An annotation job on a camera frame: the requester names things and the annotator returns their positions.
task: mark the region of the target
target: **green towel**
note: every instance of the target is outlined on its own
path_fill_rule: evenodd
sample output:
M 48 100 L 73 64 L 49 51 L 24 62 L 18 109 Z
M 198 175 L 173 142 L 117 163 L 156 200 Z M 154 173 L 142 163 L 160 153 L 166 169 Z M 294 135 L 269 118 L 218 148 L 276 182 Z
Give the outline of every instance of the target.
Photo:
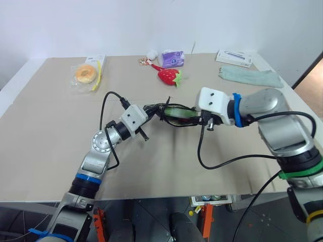
M 221 66 L 219 77 L 250 85 L 282 88 L 284 85 L 276 72 L 249 71 L 242 67 Z

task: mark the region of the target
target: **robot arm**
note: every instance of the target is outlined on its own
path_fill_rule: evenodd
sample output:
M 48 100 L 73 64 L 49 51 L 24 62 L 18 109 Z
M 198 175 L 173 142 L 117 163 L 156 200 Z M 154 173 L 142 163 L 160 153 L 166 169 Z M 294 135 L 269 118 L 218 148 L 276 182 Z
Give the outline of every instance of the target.
M 136 133 L 148 140 L 140 126 L 154 114 L 157 113 L 162 119 L 169 111 L 166 110 L 168 101 L 143 109 L 130 105 L 124 98 L 120 101 L 126 109 L 121 121 L 110 122 L 108 129 L 93 136 L 91 149 L 49 222 L 45 234 L 47 237 L 43 239 L 48 240 L 48 236 L 52 236 L 53 240 L 58 241 L 59 235 L 64 235 L 68 237 L 66 241 L 86 240 L 92 221 L 89 212 L 93 209 L 96 192 L 109 164 L 111 148 L 106 133 L 113 147 L 122 140 L 134 137 Z M 196 109 L 201 111 L 201 116 L 194 109 L 183 111 L 182 105 L 177 106 L 180 112 L 169 118 L 176 117 L 181 122 L 186 120 L 189 124 L 204 125 L 209 131 L 213 130 L 214 125 L 220 124 L 242 128 L 266 114 L 289 111 L 282 93 L 276 89 L 264 89 L 246 97 L 234 93 L 230 97 L 221 91 L 202 88 L 196 99 Z M 313 138 L 295 115 L 259 119 L 258 127 L 262 139 L 282 169 L 280 178 L 286 179 L 290 185 L 287 192 L 295 215 L 308 224 L 309 241 L 323 239 L 323 161 Z
M 223 92 L 202 88 L 196 106 L 202 112 L 220 116 L 226 125 L 241 128 L 261 116 L 290 111 L 277 89 L 264 89 L 241 98 L 239 94 L 229 97 Z M 308 240 L 323 239 L 323 160 L 311 134 L 295 115 L 260 119 L 258 129 L 282 169 L 280 178 L 290 185 L 287 193 L 294 214 L 308 225 Z

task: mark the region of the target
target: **white box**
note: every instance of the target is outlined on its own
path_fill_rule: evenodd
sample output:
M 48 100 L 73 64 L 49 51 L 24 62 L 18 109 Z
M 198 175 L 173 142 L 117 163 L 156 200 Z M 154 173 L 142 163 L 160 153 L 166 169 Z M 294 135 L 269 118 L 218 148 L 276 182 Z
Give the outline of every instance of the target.
M 230 51 L 227 49 L 220 49 L 218 51 L 216 61 L 247 68 L 249 68 L 252 64 L 250 55 L 242 52 Z

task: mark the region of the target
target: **red strawberry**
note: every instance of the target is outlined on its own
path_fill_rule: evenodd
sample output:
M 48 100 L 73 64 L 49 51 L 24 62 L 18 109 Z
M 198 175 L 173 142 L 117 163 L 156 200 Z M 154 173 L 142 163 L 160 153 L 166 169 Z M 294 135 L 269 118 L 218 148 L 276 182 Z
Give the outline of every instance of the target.
M 178 82 L 182 78 L 181 71 L 176 69 L 164 69 L 154 64 L 151 66 L 158 70 L 159 78 L 167 85 L 178 85 Z
M 176 74 L 179 74 L 179 71 L 176 69 L 163 69 L 158 72 L 159 78 L 165 82 L 167 85 L 175 85 Z

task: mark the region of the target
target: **white wall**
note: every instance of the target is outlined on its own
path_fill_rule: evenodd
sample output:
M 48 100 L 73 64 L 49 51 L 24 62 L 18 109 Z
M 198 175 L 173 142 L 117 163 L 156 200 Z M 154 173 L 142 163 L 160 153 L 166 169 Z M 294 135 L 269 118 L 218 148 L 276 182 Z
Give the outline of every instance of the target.
M 0 88 L 32 57 L 258 51 L 293 84 L 323 49 L 322 0 L 2 0 Z

